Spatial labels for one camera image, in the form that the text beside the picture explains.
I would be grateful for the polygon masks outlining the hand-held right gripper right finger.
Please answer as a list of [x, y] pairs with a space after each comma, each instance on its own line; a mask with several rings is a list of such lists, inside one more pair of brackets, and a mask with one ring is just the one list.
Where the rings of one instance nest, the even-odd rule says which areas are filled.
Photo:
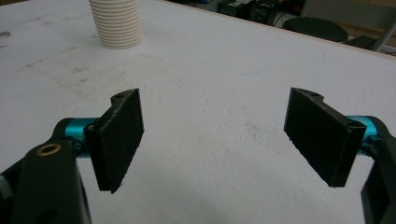
[[292, 88], [284, 131], [309, 165], [332, 188], [346, 185], [366, 126], [348, 119], [318, 93]]

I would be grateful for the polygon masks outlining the white metal stand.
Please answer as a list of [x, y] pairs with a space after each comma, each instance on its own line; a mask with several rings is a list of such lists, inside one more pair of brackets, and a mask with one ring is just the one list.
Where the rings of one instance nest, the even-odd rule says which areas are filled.
[[379, 52], [389, 41], [393, 33], [396, 31], [396, 13], [389, 20], [382, 35], [375, 41], [372, 51]]

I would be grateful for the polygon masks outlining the stack of white paper cups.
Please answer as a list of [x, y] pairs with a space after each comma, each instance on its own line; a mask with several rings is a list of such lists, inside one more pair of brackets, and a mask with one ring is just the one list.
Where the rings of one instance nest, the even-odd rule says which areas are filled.
[[127, 49], [142, 41], [138, 0], [89, 0], [100, 42], [110, 49]]

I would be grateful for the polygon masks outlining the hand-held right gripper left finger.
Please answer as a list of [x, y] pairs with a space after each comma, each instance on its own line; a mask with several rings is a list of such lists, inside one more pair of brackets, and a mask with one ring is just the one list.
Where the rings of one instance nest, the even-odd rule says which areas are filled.
[[139, 89], [110, 98], [111, 107], [84, 128], [99, 190], [116, 192], [127, 174], [143, 133]]

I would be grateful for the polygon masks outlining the black round stool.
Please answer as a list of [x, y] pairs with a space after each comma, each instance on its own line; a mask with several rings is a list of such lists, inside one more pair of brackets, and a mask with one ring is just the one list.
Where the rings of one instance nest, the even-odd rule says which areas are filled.
[[345, 42], [348, 39], [347, 31], [340, 25], [318, 18], [293, 18], [285, 21], [282, 27], [285, 30], [298, 34], [309, 35], [337, 43]]

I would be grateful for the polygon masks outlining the white foam mat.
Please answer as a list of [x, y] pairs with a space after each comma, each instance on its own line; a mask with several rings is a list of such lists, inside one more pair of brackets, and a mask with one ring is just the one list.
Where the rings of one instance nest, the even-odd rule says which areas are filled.
[[107, 49], [88, 0], [0, 7], [0, 171], [60, 119], [98, 117], [139, 89], [145, 132], [115, 193], [78, 167], [95, 224], [363, 224], [359, 156], [332, 189], [284, 133], [290, 89], [396, 135], [396, 58], [141, 0], [142, 42]]

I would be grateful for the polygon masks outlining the black flat box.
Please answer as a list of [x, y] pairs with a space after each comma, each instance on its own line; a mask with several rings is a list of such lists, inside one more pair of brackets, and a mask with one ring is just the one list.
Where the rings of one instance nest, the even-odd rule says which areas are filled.
[[366, 35], [360, 35], [358, 37], [352, 38], [346, 42], [346, 45], [356, 47], [359, 49], [371, 49], [376, 40]]

